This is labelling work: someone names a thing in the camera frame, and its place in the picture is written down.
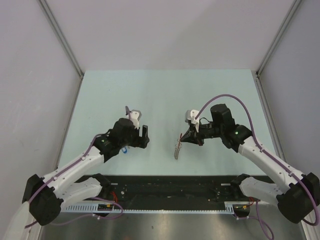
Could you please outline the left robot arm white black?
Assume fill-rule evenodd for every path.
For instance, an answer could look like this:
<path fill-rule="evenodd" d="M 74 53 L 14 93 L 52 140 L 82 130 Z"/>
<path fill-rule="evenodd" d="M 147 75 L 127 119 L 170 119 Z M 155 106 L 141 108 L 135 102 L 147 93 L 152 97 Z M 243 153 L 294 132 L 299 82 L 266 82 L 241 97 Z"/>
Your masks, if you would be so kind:
<path fill-rule="evenodd" d="M 65 166 L 42 177 L 32 175 L 26 182 L 22 201 L 29 204 L 29 213 L 41 226 L 50 224 L 61 210 L 79 201 L 110 196 L 110 182 L 95 174 L 79 180 L 88 170 L 106 163 L 125 147 L 145 149 L 150 142 L 148 126 L 136 126 L 128 118 L 120 118 L 106 133 L 95 135 L 83 153 Z"/>

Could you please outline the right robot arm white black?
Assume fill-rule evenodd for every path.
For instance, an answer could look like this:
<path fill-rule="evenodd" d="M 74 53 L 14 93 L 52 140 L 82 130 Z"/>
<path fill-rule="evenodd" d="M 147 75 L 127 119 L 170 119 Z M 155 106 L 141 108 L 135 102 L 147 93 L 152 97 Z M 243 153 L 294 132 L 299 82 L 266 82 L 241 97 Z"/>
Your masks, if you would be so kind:
<path fill-rule="evenodd" d="M 205 139 L 220 138 L 224 146 L 249 159 L 271 180 L 267 183 L 241 174 L 230 188 L 231 196 L 242 201 L 245 197 L 262 200 L 278 208 L 290 222 L 304 221 L 320 204 L 320 180 L 312 172 L 305 174 L 271 154 L 255 139 L 253 132 L 244 125 L 236 124 L 230 109 L 225 104 L 210 108 L 212 120 L 202 124 L 199 111 L 185 113 L 189 128 L 180 139 L 183 143 L 204 145 Z"/>

